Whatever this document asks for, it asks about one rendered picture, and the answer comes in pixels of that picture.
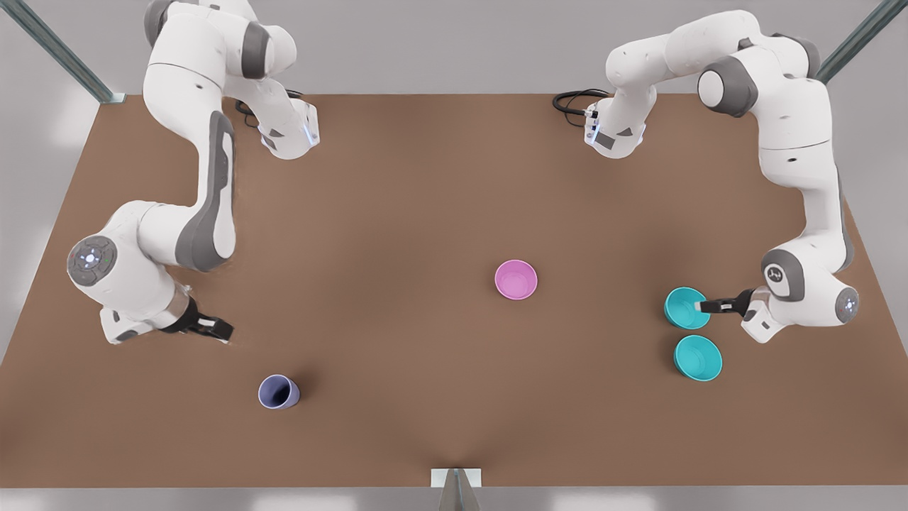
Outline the pink bowl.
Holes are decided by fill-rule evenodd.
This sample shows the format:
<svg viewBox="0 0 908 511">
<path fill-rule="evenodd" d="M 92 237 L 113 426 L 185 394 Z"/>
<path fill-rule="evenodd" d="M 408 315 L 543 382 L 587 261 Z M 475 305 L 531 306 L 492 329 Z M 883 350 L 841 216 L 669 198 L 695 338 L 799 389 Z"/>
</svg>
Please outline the pink bowl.
<svg viewBox="0 0 908 511">
<path fill-rule="evenodd" d="M 534 294 L 538 287 L 538 276 L 533 266 L 526 261 L 508 260 L 495 271 L 494 282 L 503 297 L 522 300 Z"/>
</svg>

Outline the purple cup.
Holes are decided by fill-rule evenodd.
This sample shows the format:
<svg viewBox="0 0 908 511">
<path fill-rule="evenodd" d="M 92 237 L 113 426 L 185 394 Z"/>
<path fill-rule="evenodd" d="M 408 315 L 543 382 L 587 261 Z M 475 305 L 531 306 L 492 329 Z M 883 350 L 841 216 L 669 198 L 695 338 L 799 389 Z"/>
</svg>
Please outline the purple cup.
<svg viewBox="0 0 908 511">
<path fill-rule="evenodd" d="M 267 410 L 285 410 L 299 401 L 299 388 L 285 375 L 270 375 L 258 388 L 259 403 Z"/>
</svg>

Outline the teal bowl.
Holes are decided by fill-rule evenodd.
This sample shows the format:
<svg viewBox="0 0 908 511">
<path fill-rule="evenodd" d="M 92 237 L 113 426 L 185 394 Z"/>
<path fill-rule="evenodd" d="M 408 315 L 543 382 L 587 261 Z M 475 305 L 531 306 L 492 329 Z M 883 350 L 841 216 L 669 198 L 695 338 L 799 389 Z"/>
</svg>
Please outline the teal bowl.
<svg viewBox="0 0 908 511">
<path fill-rule="evenodd" d="M 706 301 L 706 297 L 697 289 L 691 287 L 677 287 L 665 298 L 664 314 L 669 323 L 678 328 L 695 330 L 706 326 L 710 314 L 699 311 L 696 303 Z"/>
<path fill-rule="evenodd" d="M 698 334 L 681 339 L 672 352 L 675 368 L 687 378 L 708 382 L 722 372 L 722 353 L 714 343 Z"/>
</svg>

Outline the silver frame post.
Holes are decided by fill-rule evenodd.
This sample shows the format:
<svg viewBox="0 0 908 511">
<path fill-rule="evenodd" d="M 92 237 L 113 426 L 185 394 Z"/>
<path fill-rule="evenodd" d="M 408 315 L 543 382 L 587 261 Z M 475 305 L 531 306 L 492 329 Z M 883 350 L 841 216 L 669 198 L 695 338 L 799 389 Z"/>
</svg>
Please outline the silver frame post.
<svg viewBox="0 0 908 511">
<path fill-rule="evenodd" d="M 480 486 L 480 468 L 431 469 L 431 487 L 441 489 L 438 511 L 481 511 L 474 492 Z"/>
<path fill-rule="evenodd" d="M 863 48 L 879 35 L 902 10 L 908 7 L 908 0 L 882 0 L 862 22 L 859 23 L 850 35 L 840 42 L 840 45 L 831 52 L 821 63 L 816 74 L 818 81 L 828 84 L 838 72 L 842 71 Z"/>
<path fill-rule="evenodd" d="M 126 94 L 114 93 L 59 38 L 25 0 L 0 0 L 0 9 L 31 36 L 62 68 L 100 104 L 122 104 Z"/>
</svg>

